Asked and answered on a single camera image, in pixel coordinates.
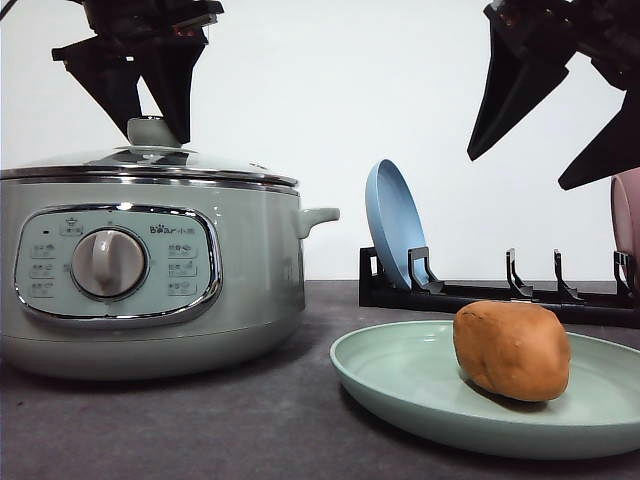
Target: tabletop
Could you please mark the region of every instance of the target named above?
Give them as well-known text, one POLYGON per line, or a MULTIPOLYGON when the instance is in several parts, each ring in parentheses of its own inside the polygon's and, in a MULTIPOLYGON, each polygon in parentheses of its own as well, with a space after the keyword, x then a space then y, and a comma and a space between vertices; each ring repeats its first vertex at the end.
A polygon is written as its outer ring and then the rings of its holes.
MULTIPOLYGON (((98 383, 0 364, 0 478, 639 478, 640 450, 581 461, 505 459, 385 423, 341 387, 331 343, 366 326, 452 315, 361 308, 355 281, 307 282, 306 295, 302 324, 286 343, 221 371, 98 383)), ((640 349, 640 330, 567 330, 640 349)))

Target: light green plate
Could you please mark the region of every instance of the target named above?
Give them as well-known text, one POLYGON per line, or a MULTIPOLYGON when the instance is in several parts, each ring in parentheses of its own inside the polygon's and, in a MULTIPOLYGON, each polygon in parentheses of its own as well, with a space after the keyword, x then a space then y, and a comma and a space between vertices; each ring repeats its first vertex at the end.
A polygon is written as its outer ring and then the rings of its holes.
POLYGON ((569 334, 569 386, 526 403, 465 380, 452 322, 403 322, 336 340, 331 360, 365 408, 435 442, 532 459, 603 457, 640 448, 640 351, 569 334))

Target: clay potato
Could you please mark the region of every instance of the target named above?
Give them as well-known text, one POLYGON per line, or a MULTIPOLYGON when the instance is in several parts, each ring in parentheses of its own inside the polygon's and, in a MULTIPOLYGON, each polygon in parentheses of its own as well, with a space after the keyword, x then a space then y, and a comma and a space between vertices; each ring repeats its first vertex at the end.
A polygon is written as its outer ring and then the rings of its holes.
POLYGON ((569 340, 555 314, 543 307, 472 303, 456 314, 453 341, 462 369, 489 392, 537 402, 567 388, 569 340))

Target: control panel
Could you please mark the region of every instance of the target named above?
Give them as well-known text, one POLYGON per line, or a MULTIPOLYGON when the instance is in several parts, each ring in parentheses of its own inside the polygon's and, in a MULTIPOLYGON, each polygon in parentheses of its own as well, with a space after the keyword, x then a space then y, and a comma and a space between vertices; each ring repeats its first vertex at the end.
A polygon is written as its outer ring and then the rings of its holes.
POLYGON ((52 208, 24 225, 15 286, 29 308, 69 319, 171 315, 220 287, 215 230, 202 215, 131 204, 52 208))

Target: electric cooker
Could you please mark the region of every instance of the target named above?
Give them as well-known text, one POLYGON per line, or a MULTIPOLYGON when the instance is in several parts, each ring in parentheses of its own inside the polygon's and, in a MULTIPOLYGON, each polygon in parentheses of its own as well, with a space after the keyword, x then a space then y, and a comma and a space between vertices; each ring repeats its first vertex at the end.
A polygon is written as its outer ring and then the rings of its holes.
POLYGON ((131 146, 2 171, 2 358, 91 380, 179 375, 267 352, 304 309, 301 240, 339 210, 297 181, 182 149, 160 118, 131 146))

